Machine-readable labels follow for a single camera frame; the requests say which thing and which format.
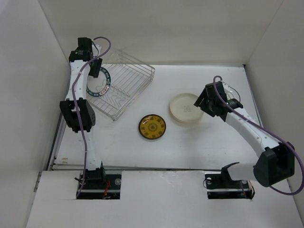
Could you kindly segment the white plate dark lettered rim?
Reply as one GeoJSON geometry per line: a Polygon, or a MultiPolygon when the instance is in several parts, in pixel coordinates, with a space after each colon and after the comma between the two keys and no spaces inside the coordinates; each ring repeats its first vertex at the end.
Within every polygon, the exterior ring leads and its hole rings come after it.
{"type": "Polygon", "coordinates": [[[101,66],[97,78],[89,76],[86,85],[86,92],[92,97],[101,97],[108,92],[110,86],[110,73],[106,68],[101,66]]]}

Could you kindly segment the white plate black rim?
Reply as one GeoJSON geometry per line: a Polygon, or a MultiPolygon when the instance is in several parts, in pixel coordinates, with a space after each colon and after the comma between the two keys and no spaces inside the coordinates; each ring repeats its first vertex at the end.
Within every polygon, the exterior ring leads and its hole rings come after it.
{"type": "Polygon", "coordinates": [[[228,89],[228,96],[229,97],[232,96],[233,98],[235,98],[235,94],[236,94],[238,96],[237,100],[239,102],[241,102],[241,96],[240,96],[239,92],[235,88],[233,88],[233,87],[231,87],[229,85],[227,85],[226,88],[228,89]]]}

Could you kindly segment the yellow patterned plate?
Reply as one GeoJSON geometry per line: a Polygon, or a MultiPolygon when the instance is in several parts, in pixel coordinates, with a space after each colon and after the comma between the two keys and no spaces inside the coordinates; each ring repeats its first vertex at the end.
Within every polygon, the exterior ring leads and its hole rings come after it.
{"type": "Polygon", "coordinates": [[[165,120],[157,114],[148,114],[144,116],[138,124],[140,135],[146,140],[158,140],[166,132],[165,120]]]}

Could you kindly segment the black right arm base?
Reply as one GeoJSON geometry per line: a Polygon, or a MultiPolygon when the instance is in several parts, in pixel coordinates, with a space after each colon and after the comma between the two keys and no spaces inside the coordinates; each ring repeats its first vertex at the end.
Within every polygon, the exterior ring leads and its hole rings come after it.
{"type": "Polygon", "coordinates": [[[228,168],[235,164],[237,162],[224,166],[220,171],[208,171],[204,174],[203,186],[207,189],[209,200],[254,198],[256,192],[250,181],[231,179],[228,168]]]}

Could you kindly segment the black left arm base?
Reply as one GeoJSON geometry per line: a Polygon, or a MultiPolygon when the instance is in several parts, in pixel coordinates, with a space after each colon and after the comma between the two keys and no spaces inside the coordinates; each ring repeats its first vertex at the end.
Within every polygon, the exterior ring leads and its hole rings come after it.
{"type": "Polygon", "coordinates": [[[122,171],[107,170],[105,182],[94,181],[89,183],[85,181],[82,186],[82,174],[77,179],[79,182],[76,191],[77,200],[119,200],[121,195],[122,171]]]}

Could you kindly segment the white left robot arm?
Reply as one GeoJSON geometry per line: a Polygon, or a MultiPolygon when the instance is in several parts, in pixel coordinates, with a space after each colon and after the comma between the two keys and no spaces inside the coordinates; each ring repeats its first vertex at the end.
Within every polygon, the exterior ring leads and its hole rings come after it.
{"type": "Polygon", "coordinates": [[[71,68],[70,85],[66,98],[59,103],[60,111],[69,128],[80,138],[85,156],[83,185],[102,188],[106,174],[93,144],[95,112],[86,98],[87,80],[98,78],[102,59],[98,57],[100,47],[90,38],[78,38],[78,46],[69,55],[71,68]]]}

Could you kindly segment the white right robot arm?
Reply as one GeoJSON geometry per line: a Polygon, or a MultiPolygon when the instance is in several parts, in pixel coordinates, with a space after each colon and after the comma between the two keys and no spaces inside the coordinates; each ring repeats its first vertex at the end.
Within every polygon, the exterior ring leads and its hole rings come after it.
{"type": "Polygon", "coordinates": [[[231,187],[238,180],[257,181],[264,187],[272,186],[295,173],[295,156],[291,144],[283,144],[256,127],[237,99],[228,99],[222,82],[205,86],[194,104],[212,117],[220,117],[234,128],[251,146],[257,161],[248,164],[233,162],[221,169],[220,182],[231,187]]]}

